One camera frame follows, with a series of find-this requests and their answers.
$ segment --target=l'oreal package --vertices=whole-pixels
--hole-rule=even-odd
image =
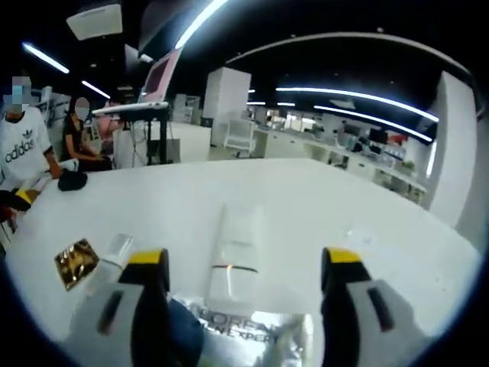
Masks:
[[[177,295],[204,328],[199,367],[294,367],[310,359],[313,320],[308,314],[216,312],[202,298]]]

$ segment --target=black shirt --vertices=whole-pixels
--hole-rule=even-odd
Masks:
[[[82,129],[83,129],[83,124],[80,122],[79,124],[80,130],[76,130],[75,124],[73,124],[73,121],[71,120],[70,117],[67,117],[64,120],[64,129],[63,129],[63,161],[67,161],[69,159],[72,159],[70,156],[70,153],[68,152],[68,147],[66,146],[66,137],[67,135],[71,135],[71,138],[73,140],[73,149],[76,153],[83,154],[83,148],[82,148]]]

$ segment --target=white t-shirt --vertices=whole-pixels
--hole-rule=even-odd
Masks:
[[[49,170],[44,152],[50,148],[39,109],[27,107],[19,122],[8,122],[5,117],[0,122],[0,165],[9,186],[19,187],[25,180]]]

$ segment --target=ceiling vent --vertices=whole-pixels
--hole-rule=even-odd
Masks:
[[[66,22],[80,41],[122,33],[122,11],[120,4],[91,1],[79,13]]]

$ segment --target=white chair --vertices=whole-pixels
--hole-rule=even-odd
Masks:
[[[254,122],[244,119],[230,119],[224,139],[225,148],[238,149],[251,154],[254,150]]]

